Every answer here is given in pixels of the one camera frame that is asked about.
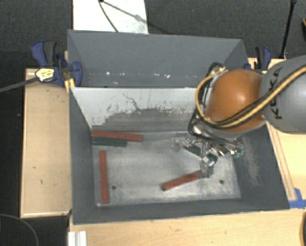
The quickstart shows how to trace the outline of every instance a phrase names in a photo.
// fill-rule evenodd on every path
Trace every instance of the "white paper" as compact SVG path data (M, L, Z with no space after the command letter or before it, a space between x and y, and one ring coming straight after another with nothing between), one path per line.
M144 0L104 0L101 4L119 32L148 34ZM73 0L73 28L115 31L97 0Z

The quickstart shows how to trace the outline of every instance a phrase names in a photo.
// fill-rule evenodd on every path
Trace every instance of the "wooden board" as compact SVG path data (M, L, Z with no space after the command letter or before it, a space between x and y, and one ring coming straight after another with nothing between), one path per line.
M33 73L27 70L27 78ZM66 91L55 85L26 86L20 203L23 218L66 215L71 209L67 97ZM306 135L269 130L285 182L300 188L306 199ZM303 210L292 209L100 225L73 226L71 222L70 230L86 230L89 246L299 245L302 215Z

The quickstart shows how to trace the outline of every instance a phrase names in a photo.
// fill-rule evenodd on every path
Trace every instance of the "bin floor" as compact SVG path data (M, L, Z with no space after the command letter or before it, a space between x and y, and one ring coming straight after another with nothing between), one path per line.
M199 157L185 149L175 151L172 148L174 136L170 134L143 135L143 142L128 142L126 148L93 146L95 201L98 207L102 206L100 150L106 150L107 155L110 202L106 206L241 197L230 155L218 159L210 178L162 191L162 183L199 170Z

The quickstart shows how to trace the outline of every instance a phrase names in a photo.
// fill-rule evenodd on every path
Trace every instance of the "gray bin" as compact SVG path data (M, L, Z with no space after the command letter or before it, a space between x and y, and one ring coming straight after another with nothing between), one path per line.
M172 142L187 133L195 87L209 65L241 68L247 61L241 40L69 31L68 52L84 71L82 87L70 93L74 224L289 208L266 127L241 137L244 155L220 158L211 178L159 187L199 170L198 158L173 150ZM106 79L106 72L115 76ZM144 140L93 146L93 126ZM99 150L107 151L108 204L100 203Z

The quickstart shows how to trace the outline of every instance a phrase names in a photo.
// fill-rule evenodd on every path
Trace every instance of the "yellow cable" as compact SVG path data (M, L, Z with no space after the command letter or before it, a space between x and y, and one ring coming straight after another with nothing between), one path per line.
M206 83L206 81L212 79L214 76L220 74L222 71L217 71L216 74L214 75L210 75L208 77L206 77L204 80L201 81L201 83L198 85L196 92L195 92L195 105L196 108L198 109L199 115L200 117L213 125L218 126L218 124L220 124L221 122L214 122L212 120L210 120L207 116L205 116L204 112L202 111L201 107L200 107L200 102L199 102L199 92L201 87L204 85L204 83ZM275 89L274 92L272 92L263 102L261 102L259 105L257 105L254 109L252 109L249 113L247 113L246 115L244 115L243 117L240 117L238 120L233 121L231 123L228 124L224 124L224 125L219 125L218 128L230 128L233 126L237 126L238 124L240 124L241 122L243 122L244 120L250 118L251 116L253 116L255 113L259 112L259 110L265 106L268 102L270 102L273 98L275 98L286 86L288 86L288 84L290 84L293 80L295 80L296 78L298 78L300 75L303 75L304 73L306 73L306 66L297 70L295 73L293 73L290 77L288 77L278 88Z

